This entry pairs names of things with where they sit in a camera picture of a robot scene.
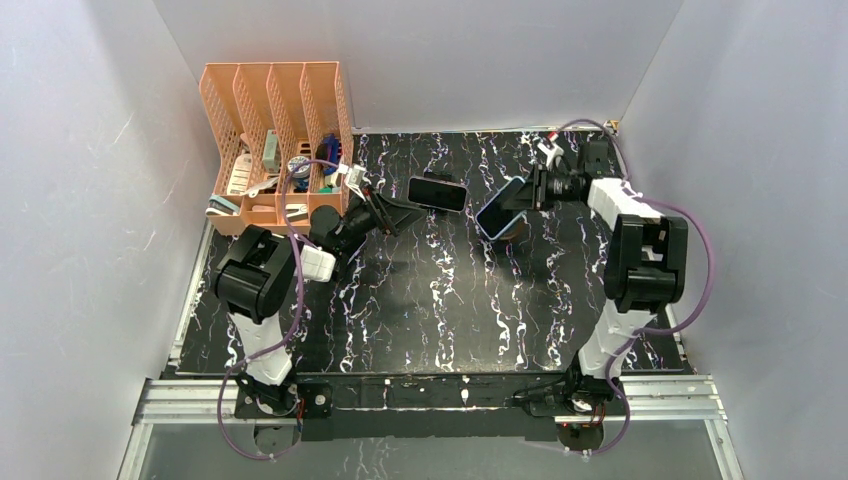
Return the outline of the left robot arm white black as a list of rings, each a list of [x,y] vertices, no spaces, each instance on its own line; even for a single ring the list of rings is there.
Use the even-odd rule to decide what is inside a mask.
[[[345,213],[316,208],[307,237],[279,237],[248,226],[231,245],[213,276],[213,292],[234,324],[244,360],[237,365],[241,392],[266,414],[286,416],[300,402],[287,345],[298,326],[283,328],[280,311],[290,291],[305,296],[308,281],[341,279],[372,231],[398,236],[425,216],[423,208],[372,190]]]

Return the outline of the grey stand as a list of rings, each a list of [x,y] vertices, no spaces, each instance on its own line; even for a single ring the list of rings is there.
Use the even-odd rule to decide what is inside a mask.
[[[501,239],[507,242],[514,241],[524,235],[527,230],[527,218],[525,216],[521,216],[516,219],[516,222],[507,231],[504,232]]]

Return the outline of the phone with blue case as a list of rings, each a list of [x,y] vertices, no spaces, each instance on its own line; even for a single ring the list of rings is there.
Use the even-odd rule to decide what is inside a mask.
[[[505,202],[517,194],[524,185],[523,178],[511,178],[476,213],[476,225],[488,241],[500,239],[524,217],[522,210],[509,210],[504,207]]]

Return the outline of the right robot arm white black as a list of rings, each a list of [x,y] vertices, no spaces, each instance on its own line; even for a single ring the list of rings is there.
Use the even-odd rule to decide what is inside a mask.
[[[612,143],[584,144],[573,168],[554,135],[537,146],[545,160],[533,167],[517,193],[507,196],[506,207],[544,211],[557,202],[579,201],[600,216],[611,230],[603,273],[606,301],[590,338],[563,376],[513,397],[533,415],[596,416],[616,398],[624,357],[637,338],[682,296],[688,223],[649,206],[629,181],[603,174]]]

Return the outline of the phone with pink case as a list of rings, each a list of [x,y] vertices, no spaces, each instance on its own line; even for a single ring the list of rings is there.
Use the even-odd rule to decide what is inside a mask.
[[[408,201],[429,209],[460,212],[467,197],[467,188],[455,182],[421,176],[408,181]]]

